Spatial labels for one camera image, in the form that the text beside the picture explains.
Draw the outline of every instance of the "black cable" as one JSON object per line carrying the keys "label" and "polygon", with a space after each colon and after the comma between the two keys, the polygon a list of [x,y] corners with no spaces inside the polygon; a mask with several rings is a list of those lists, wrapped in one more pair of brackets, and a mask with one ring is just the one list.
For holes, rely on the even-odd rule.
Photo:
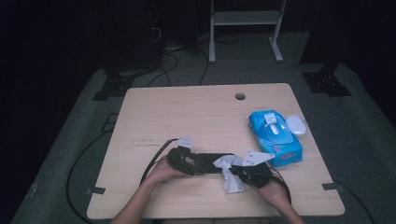
{"label": "black cable", "polygon": [[283,189],[285,190],[285,193],[286,193],[286,197],[288,197],[289,202],[290,202],[290,204],[291,204],[290,189],[289,189],[289,186],[286,184],[286,182],[283,181],[283,180],[281,180],[281,179],[279,179],[279,178],[277,178],[276,176],[273,176],[273,175],[270,176],[270,179],[274,180],[275,182],[277,182],[278,184],[280,184],[280,186],[283,187]]}
{"label": "black cable", "polygon": [[174,69],[177,67],[177,65],[178,65],[178,58],[177,58],[176,56],[174,56],[174,55],[171,55],[171,54],[166,54],[166,55],[167,55],[167,56],[170,56],[170,57],[173,57],[174,59],[176,59],[175,65],[174,65],[173,67],[171,67],[169,70],[164,71],[164,72],[162,72],[161,74],[159,74],[158,76],[156,76],[155,78],[153,78],[153,79],[148,83],[148,85],[147,85],[146,87],[149,87],[149,85],[151,85],[151,83],[154,82],[157,78],[159,78],[159,77],[161,77],[161,76],[163,76],[163,75],[165,75],[165,74],[167,75],[168,72],[174,70]]}
{"label": "black cable", "polygon": [[343,182],[341,182],[341,181],[339,181],[339,180],[337,180],[337,179],[335,179],[335,178],[332,178],[332,180],[333,180],[335,183],[341,185],[344,189],[346,189],[346,191],[348,191],[348,192],[358,201],[358,203],[361,205],[361,207],[363,207],[363,209],[364,209],[364,211],[366,212],[367,216],[370,218],[371,222],[372,222],[373,224],[375,224],[375,220],[374,220],[372,214],[370,213],[369,209],[368,209],[367,206],[364,204],[364,202],[358,197],[358,195],[356,195],[356,194],[355,194],[347,185],[345,185]]}
{"label": "black cable", "polygon": [[140,184],[139,186],[143,183],[143,181],[146,179],[146,176],[149,173],[149,170],[151,169],[151,167],[157,162],[156,160],[158,159],[158,157],[161,155],[161,153],[163,153],[163,151],[174,141],[178,140],[177,138],[168,140],[165,144],[163,144],[163,146],[158,150],[158,152],[155,154],[155,156],[152,158],[151,162],[148,164],[148,167],[146,168],[145,172],[142,175],[142,178],[140,179]]}
{"label": "black cable", "polygon": [[160,68],[161,68],[161,70],[163,70],[163,72],[164,72],[165,75],[166,75],[166,78],[168,79],[168,85],[167,85],[167,86],[172,86],[171,78],[170,78],[169,75],[168,75],[168,71],[165,71],[165,69],[163,69],[163,64],[162,64],[162,63],[160,64]]}
{"label": "black cable", "polygon": [[69,176],[67,177],[67,182],[66,182],[66,197],[67,197],[67,202],[69,203],[70,207],[73,209],[73,211],[75,212],[75,214],[80,217],[82,220],[84,220],[87,223],[92,223],[90,220],[88,220],[87,218],[85,218],[82,214],[80,214],[78,212],[78,210],[76,209],[76,207],[72,204],[71,200],[70,200],[70,195],[69,195],[69,184],[70,184],[70,179],[71,176],[73,174],[73,171],[75,169],[76,164],[78,163],[78,161],[81,159],[81,157],[85,154],[85,152],[97,141],[99,140],[101,137],[103,137],[105,134],[107,133],[112,133],[113,130],[109,130],[109,131],[105,131],[102,134],[100,134],[99,136],[97,136],[95,139],[93,139],[93,141],[91,141],[85,148],[84,150],[82,150],[82,152],[79,154],[78,158],[75,160],[75,162],[73,163],[72,168],[70,169],[69,172]]}
{"label": "black cable", "polygon": [[279,175],[279,177],[282,179],[282,181],[285,181],[285,179],[283,178],[283,176],[280,174],[280,172],[272,167],[270,167],[270,170],[274,171],[277,175]]}
{"label": "black cable", "polygon": [[201,80],[199,81],[199,86],[201,86],[201,85],[202,85],[202,81],[204,80],[204,77],[205,77],[205,75],[206,75],[207,68],[208,68],[208,66],[209,66],[209,59],[207,58],[206,54],[205,54],[201,49],[199,49],[199,51],[201,51],[201,52],[204,54],[204,56],[205,56],[205,61],[206,61],[205,71],[204,71],[204,73],[202,74]]}

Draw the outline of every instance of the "floor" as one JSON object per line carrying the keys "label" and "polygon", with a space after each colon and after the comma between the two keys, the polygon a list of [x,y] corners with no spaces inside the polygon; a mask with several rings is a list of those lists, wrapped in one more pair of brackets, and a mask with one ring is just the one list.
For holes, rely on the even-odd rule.
{"label": "floor", "polygon": [[[351,96],[311,92],[302,72],[318,71],[321,64],[299,64],[308,33],[279,35],[283,63],[274,58],[268,43],[270,35],[239,34],[234,37],[240,41],[217,44],[217,61],[211,64],[207,63],[207,43],[199,45],[198,50],[170,52],[163,56],[163,70],[168,71],[168,77],[160,76],[163,70],[159,68],[137,77],[133,87],[289,83],[331,176],[344,185],[339,191],[346,207],[343,215],[304,217],[305,222],[393,223],[395,128],[358,76],[342,64],[335,75]],[[176,49],[177,44],[168,48]],[[105,80],[103,69],[92,74],[12,223],[108,222],[88,220],[85,215],[90,189],[95,186],[111,138],[111,133],[103,130],[114,126],[123,100],[122,96],[92,100]],[[270,221],[285,223],[280,217]]]}

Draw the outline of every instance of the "hand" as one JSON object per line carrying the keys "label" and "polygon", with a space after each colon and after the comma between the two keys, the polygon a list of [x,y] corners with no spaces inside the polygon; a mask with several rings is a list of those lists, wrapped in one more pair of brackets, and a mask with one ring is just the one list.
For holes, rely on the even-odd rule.
{"label": "hand", "polygon": [[275,182],[274,180],[270,180],[270,182],[260,189],[256,189],[262,196],[262,198],[272,205],[274,208],[278,209],[281,206],[286,204],[290,204],[289,199],[286,195],[283,187]]}
{"label": "hand", "polygon": [[[280,178],[280,176],[276,174],[273,174],[273,176]],[[274,180],[270,180],[267,185],[260,189],[256,189],[254,187],[251,188],[259,192],[262,198],[272,205],[289,224],[304,224],[303,219],[291,206],[285,190],[279,183]]]}
{"label": "hand", "polygon": [[162,157],[157,162],[151,173],[149,173],[146,180],[154,183],[162,183],[175,177],[182,176],[185,176],[185,174],[180,172],[179,170],[174,169],[172,166],[169,165],[166,157]]}

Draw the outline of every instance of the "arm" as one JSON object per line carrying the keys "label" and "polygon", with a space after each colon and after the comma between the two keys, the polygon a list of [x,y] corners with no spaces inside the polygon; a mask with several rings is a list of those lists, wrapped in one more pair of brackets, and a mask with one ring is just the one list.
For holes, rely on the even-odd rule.
{"label": "arm", "polygon": [[111,220],[110,223],[140,223],[140,219],[145,212],[149,202],[149,197],[154,188],[162,182],[183,175],[184,174],[180,171],[172,168],[167,159],[163,157],[134,193],[131,200],[122,208],[113,220]]}
{"label": "arm", "polygon": [[289,224],[303,224],[304,221],[289,203],[285,190],[274,180],[260,189],[255,189],[262,198],[272,205]]}

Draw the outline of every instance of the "blue tissue box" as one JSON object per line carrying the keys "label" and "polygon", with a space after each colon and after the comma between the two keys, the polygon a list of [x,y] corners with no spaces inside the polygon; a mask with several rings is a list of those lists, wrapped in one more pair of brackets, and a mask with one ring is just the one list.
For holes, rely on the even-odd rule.
{"label": "blue tissue box", "polygon": [[275,155],[268,161],[272,167],[303,160],[303,147],[297,136],[290,131],[285,119],[275,110],[253,112],[249,116],[249,121],[261,150]]}

